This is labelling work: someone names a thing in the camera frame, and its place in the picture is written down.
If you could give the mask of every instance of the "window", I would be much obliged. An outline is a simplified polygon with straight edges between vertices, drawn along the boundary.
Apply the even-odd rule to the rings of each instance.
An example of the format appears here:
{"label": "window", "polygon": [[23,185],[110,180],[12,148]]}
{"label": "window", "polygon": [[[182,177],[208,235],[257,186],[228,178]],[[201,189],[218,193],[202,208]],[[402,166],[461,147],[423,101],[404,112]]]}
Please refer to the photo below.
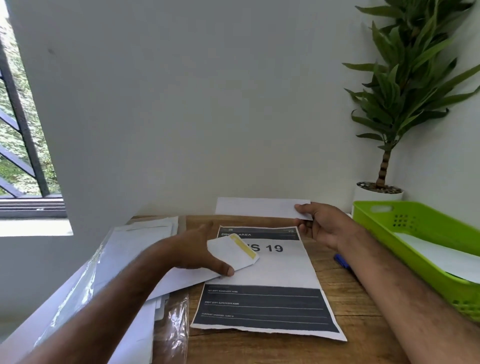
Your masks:
{"label": "window", "polygon": [[66,217],[8,12],[0,0],[0,218]]}

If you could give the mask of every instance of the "basket handle hole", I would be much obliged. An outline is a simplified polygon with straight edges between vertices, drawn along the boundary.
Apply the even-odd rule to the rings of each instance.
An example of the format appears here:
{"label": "basket handle hole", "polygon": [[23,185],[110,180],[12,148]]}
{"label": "basket handle hole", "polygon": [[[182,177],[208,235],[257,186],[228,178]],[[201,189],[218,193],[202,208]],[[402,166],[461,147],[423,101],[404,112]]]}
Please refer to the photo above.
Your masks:
{"label": "basket handle hole", "polygon": [[370,207],[370,211],[373,212],[374,214],[380,213],[380,212],[390,212],[393,210],[393,206],[390,205],[374,205]]}

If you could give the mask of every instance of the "plant trunk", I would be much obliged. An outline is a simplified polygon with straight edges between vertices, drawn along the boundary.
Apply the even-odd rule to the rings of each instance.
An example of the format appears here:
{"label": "plant trunk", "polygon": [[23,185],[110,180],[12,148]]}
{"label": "plant trunk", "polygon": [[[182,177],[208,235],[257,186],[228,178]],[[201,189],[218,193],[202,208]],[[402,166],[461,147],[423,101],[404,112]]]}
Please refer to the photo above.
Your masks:
{"label": "plant trunk", "polygon": [[380,165],[380,171],[378,172],[378,179],[375,182],[375,187],[378,189],[385,188],[385,177],[387,176],[388,162],[390,161],[391,150],[386,150],[384,152],[384,157],[382,159],[382,164]]}

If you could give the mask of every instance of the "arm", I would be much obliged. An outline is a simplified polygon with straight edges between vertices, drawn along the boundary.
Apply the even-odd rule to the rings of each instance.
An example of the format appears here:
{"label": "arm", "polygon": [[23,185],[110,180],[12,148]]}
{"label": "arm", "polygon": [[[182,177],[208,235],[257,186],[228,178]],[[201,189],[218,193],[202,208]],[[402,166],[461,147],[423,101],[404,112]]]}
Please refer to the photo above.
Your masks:
{"label": "arm", "polygon": [[384,315],[412,363],[480,363],[480,328],[336,207],[297,205],[302,233],[337,250]]}
{"label": "arm", "polygon": [[89,304],[19,364],[104,364],[145,303],[173,267],[205,267],[233,275],[233,268],[207,250],[212,223],[151,245],[120,272]]}

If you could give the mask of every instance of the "forearm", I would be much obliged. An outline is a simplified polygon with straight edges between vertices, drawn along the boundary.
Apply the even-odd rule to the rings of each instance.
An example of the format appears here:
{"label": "forearm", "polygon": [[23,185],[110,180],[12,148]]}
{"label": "forearm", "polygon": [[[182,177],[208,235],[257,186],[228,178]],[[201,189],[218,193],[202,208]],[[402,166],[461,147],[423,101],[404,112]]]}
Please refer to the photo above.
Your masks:
{"label": "forearm", "polygon": [[339,246],[412,363],[480,363],[480,329],[366,231]]}
{"label": "forearm", "polygon": [[91,302],[20,364],[104,364],[161,278],[173,267],[169,240],[138,255]]}

